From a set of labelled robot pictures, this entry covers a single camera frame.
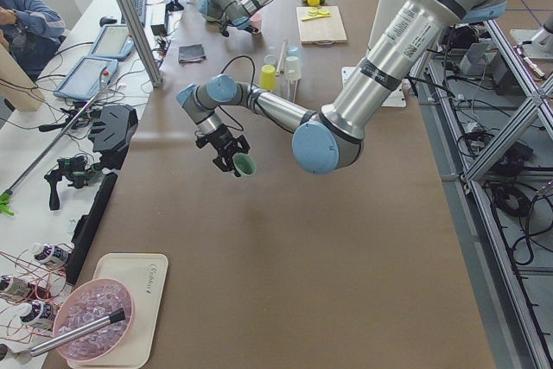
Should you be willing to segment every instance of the folded cloth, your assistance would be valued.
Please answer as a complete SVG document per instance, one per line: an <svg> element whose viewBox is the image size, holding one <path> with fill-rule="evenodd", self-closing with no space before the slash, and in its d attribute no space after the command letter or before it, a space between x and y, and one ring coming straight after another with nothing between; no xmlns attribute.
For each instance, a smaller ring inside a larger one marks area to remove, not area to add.
<svg viewBox="0 0 553 369"><path fill-rule="evenodd" d="M187 45L179 47L179 62L200 62L206 58L204 47L198 43L195 45Z"/></svg>

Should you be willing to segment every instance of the clear plastic bottle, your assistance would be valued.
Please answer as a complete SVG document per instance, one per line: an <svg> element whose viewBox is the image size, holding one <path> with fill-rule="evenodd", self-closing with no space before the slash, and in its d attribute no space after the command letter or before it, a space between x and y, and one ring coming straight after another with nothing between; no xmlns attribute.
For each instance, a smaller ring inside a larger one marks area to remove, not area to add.
<svg viewBox="0 0 553 369"><path fill-rule="evenodd" d="M69 252L58 245L35 243L31 246L35 260L50 270L58 270L66 266Z"/></svg>
<svg viewBox="0 0 553 369"><path fill-rule="evenodd" d="M0 276L0 297L10 302L50 298L50 292L39 285L14 276Z"/></svg>
<svg viewBox="0 0 553 369"><path fill-rule="evenodd" d="M52 330L58 309L58 306L51 302L34 300L19 304L16 306L15 312L16 315L19 315L21 323L26 326L41 330Z"/></svg>

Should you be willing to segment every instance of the cutting board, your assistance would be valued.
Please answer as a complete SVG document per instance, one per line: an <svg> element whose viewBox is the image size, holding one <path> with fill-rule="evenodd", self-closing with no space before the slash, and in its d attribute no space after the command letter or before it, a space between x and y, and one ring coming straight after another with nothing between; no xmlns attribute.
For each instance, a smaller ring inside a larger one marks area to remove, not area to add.
<svg viewBox="0 0 553 369"><path fill-rule="evenodd" d="M310 7L296 8L297 26L300 29L302 44L327 44L347 42L346 30L342 24L342 16L338 6L324 6L330 12L330 17L322 17L309 21L302 21L308 16Z"/></svg>

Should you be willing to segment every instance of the computer mouse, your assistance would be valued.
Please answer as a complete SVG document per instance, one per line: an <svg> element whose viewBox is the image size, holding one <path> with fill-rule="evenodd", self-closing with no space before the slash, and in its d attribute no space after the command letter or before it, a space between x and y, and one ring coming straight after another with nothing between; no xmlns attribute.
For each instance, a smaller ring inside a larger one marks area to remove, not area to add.
<svg viewBox="0 0 553 369"><path fill-rule="evenodd" d="M100 18L100 26L104 25L112 25L113 23L117 23L118 20L113 16L102 16Z"/></svg>

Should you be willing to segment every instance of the bowl of ice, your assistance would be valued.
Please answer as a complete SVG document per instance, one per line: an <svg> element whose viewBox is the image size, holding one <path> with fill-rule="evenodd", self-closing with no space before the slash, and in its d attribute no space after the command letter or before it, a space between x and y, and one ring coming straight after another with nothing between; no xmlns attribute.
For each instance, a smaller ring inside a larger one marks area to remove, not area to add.
<svg viewBox="0 0 553 369"><path fill-rule="evenodd" d="M67 360L91 362L111 352L124 338L134 320L134 303L126 287L112 278L99 278L78 287L61 304L53 333L58 337L123 308L125 320L105 326L58 347Z"/></svg>

